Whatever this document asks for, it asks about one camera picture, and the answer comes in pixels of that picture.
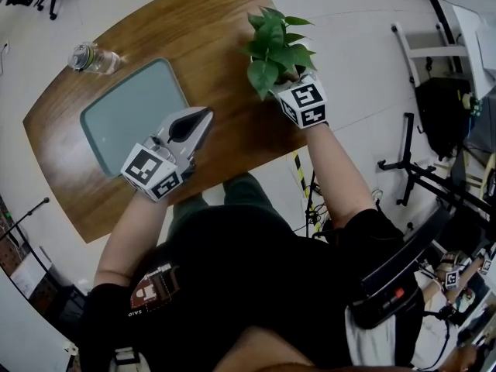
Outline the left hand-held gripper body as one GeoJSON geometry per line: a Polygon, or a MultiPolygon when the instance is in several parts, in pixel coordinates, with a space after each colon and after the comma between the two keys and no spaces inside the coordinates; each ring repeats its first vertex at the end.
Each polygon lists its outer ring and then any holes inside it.
{"type": "Polygon", "coordinates": [[[196,150],[196,135],[180,141],[162,129],[133,147],[121,174],[137,191],[158,202],[189,180],[196,150]]]}

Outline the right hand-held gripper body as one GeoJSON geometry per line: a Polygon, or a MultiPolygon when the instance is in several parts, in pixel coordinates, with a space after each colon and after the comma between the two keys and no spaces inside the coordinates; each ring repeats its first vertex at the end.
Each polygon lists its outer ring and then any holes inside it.
{"type": "Polygon", "coordinates": [[[299,128],[326,122],[327,97],[321,81],[310,74],[276,94],[282,112],[299,128]]]}

